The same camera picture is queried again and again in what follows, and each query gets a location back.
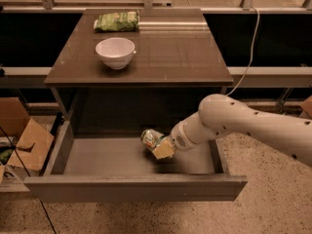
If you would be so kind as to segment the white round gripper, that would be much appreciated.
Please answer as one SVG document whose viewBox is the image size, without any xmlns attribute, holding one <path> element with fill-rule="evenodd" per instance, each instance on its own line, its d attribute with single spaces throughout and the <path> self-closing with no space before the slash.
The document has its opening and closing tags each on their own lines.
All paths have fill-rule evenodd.
<svg viewBox="0 0 312 234">
<path fill-rule="evenodd" d="M 170 133 L 170 137 L 165 136 L 157 141 L 152 151 L 157 160 L 172 157 L 176 148 L 187 151 L 203 141 L 203 124 L 199 115 L 192 114 L 176 124 Z"/>
</svg>

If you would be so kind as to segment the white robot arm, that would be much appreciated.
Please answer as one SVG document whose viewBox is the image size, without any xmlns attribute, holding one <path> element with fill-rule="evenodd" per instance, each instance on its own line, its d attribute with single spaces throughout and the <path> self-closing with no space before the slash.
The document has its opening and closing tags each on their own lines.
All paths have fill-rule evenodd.
<svg viewBox="0 0 312 234">
<path fill-rule="evenodd" d="M 311 120 L 258 111 L 219 94 L 205 97 L 196 113 L 179 122 L 168 136 L 157 141 L 152 153 L 158 159 L 168 158 L 179 150 L 188 151 L 230 133 L 252 137 L 312 166 Z"/>
</svg>

